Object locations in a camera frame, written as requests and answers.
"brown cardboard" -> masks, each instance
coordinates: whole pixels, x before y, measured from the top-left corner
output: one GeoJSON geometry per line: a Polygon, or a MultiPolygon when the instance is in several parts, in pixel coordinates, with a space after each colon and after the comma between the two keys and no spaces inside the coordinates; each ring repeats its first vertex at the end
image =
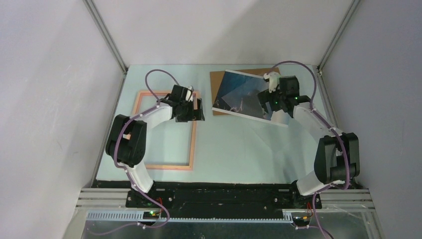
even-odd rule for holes
{"type": "MultiPolygon", "coordinates": [[[[257,76],[263,76],[265,73],[267,73],[270,70],[270,68],[261,68],[261,69],[246,69],[246,70],[236,70],[247,74],[257,75],[257,76]]],[[[273,71],[280,73],[279,69],[276,68],[273,71]]],[[[210,80],[211,80],[211,98],[212,103],[214,104],[215,98],[217,97],[218,89],[220,88],[221,82],[223,81],[224,71],[211,71],[210,72],[210,80]]],[[[213,116],[221,116],[221,115],[227,115],[223,112],[218,111],[212,111],[213,116]]]]}

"metal frame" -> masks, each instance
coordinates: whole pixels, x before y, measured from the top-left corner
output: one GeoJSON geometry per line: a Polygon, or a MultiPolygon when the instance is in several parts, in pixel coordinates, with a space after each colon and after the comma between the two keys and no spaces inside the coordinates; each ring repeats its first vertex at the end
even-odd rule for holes
{"type": "MultiPolygon", "coordinates": [[[[353,0],[351,3],[346,15],[344,16],[336,34],[334,35],[333,39],[331,40],[327,50],[325,51],[321,62],[318,66],[313,66],[313,71],[317,76],[317,83],[321,93],[321,98],[323,101],[323,105],[325,111],[327,112],[327,118],[336,126],[338,126],[338,121],[333,111],[333,107],[330,101],[330,97],[328,96],[326,86],[324,84],[322,78],[322,69],[324,68],[328,58],[331,55],[331,52],[335,48],[337,42],[339,41],[341,35],[343,34],[345,28],[347,27],[348,23],[350,22],[351,17],[355,13],[357,7],[360,4],[360,0],[353,0]]],[[[93,0],[84,0],[84,3],[90,12],[95,24],[97,25],[101,35],[103,36],[106,44],[108,45],[110,51],[113,54],[116,62],[118,63],[119,67],[121,68],[124,75],[126,75],[128,67],[124,63],[120,52],[114,43],[100,13],[98,12],[97,7],[94,4],[93,0]]],[[[117,107],[118,101],[120,99],[120,94],[123,89],[124,79],[120,85],[119,94],[117,96],[113,114],[110,116],[109,120],[109,128],[111,126],[113,115],[115,113],[115,109],[117,107]]],[[[99,164],[102,157],[102,151],[106,143],[108,132],[104,135],[103,145],[101,147],[101,151],[99,153],[97,164],[95,167],[95,171],[91,180],[91,185],[95,180],[97,175],[97,171],[99,168],[99,164]]],[[[79,199],[76,204],[74,217],[72,221],[69,223],[68,230],[66,231],[64,238],[80,238],[82,235],[83,229],[85,227],[85,221],[87,216],[92,211],[107,211],[113,212],[114,215],[123,215],[127,214],[128,212],[143,212],[149,211],[151,208],[126,208],[126,197],[127,192],[129,189],[107,189],[107,188],[85,188],[81,190],[79,199]]],[[[374,204],[372,202],[372,198],[369,194],[369,190],[327,190],[320,194],[322,209],[318,210],[319,213],[334,213],[334,212],[343,212],[343,213],[361,213],[362,220],[364,221],[368,237],[370,239],[382,239],[385,238],[378,216],[375,211],[374,204]]],[[[293,213],[305,213],[306,209],[283,209],[283,213],[285,215],[291,215],[293,213]]],[[[110,218],[103,217],[103,218],[96,218],[96,220],[110,220],[110,218]]],[[[198,219],[172,219],[178,222],[197,222],[200,221],[198,219]]],[[[269,221],[274,223],[279,223],[281,221],[269,221]]]]}
{"type": "Polygon", "coordinates": [[[88,11],[90,12],[95,25],[97,25],[98,30],[100,31],[101,35],[104,38],[105,43],[107,44],[108,48],[110,49],[111,53],[113,54],[114,59],[118,63],[121,71],[123,74],[127,73],[128,67],[123,61],[123,58],[120,55],[120,52],[113,41],[113,38],[110,35],[110,32],[108,31],[106,24],[103,21],[103,18],[101,17],[100,13],[98,12],[98,9],[94,3],[93,0],[84,0],[85,6],[87,7],[88,11]]]}
{"type": "MultiPolygon", "coordinates": [[[[151,211],[151,208],[126,208],[130,189],[84,188],[76,203],[76,210],[151,211]]],[[[320,194],[322,209],[318,212],[375,212],[367,189],[331,189],[320,194]]],[[[283,209],[284,213],[306,213],[306,209],[283,209]]]]}
{"type": "Polygon", "coordinates": [[[358,8],[361,0],[353,0],[352,3],[349,6],[349,9],[346,12],[346,15],[344,16],[343,20],[341,21],[340,26],[338,27],[336,33],[334,34],[334,37],[332,38],[330,44],[328,45],[327,50],[325,51],[324,55],[322,56],[322,59],[318,65],[318,69],[324,68],[325,64],[327,63],[327,60],[329,59],[331,52],[335,48],[338,40],[340,39],[341,35],[343,34],[344,30],[346,29],[347,25],[350,22],[350,19],[352,18],[353,14],[355,13],[356,9],[358,8]]]}

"white wall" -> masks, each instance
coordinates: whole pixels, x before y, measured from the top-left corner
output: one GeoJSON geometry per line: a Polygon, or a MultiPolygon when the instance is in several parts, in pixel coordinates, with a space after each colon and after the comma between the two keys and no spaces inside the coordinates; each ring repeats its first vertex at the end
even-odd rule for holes
{"type": "Polygon", "coordinates": [[[127,64],[319,64],[351,0],[97,0],[127,64]]]}
{"type": "Polygon", "coordinates": [[[3,0],[0,17],[0,238],[61,238],[122,74],[81,0],[3,0]]]}
{"type": "Polygon", "coordinates": [[[326,67],[387,238],[420,238],[422,1],[363,1],[326,67]]]}

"metal panel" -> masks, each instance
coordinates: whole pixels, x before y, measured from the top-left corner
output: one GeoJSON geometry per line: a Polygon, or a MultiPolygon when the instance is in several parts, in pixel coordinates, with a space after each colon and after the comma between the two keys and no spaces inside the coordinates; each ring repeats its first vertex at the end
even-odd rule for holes
{"type": "MultiPolygon", "coordinates": [[[[360,214],[327,213],[319,218],[322,226],[336,239],[367,239],[367,233],[360,214]]],[[[87,221],[86,229],[95,233],[107,233],[128,222],[87,221]]],[[[97,239],[86,231],[84,239],[97,239]]],[[[321,239],[318,229],[295,230],[287,223],[176,223],[143,230],[135,225],[125,227],[101,238],[166,238],[166,239],[321,239]]]]}
{"type": "MultiPolygon", "coordinates": [[[[144,219],[144,212],[153,211],[151,209],[138,211],[110,211],[110,210],[90,210],[87,215],[87,221],[122,221],[122,222],[149,222],[150,219],[144,219]]],[[[199,219],[199,218],[170,218],[170,222],[184,223],[292,223],[292,213],[284,213],[284,219],[199,219]]],[[[159,222],[165,221],[165,218],[158,219],[159,222]]]]}
{"type": "Polygon", "coordinates": [[[92,199],[125,199],[126,200],[127,192],[83,192],[80,193],[79,198],[92,198],[92,199]]]}
{"type": "Polygon", "coordinates": [[[329,190],[326,193],[321,193],[321,200],[325,201],[363,201],[370,200],[372,201],[371,195],[369,193],[330,193],[329,190]]]}

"photo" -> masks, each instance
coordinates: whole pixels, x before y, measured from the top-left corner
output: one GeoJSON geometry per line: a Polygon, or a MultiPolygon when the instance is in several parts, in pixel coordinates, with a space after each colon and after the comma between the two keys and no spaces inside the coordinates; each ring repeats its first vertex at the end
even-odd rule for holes
{"type": "Polygon", "coordinates": [[[212,110],[286,126],[287,113],[266,113],[261,107],[257,95],[266,89],[268,83],[261,76],[226,70],[212,110]]]}

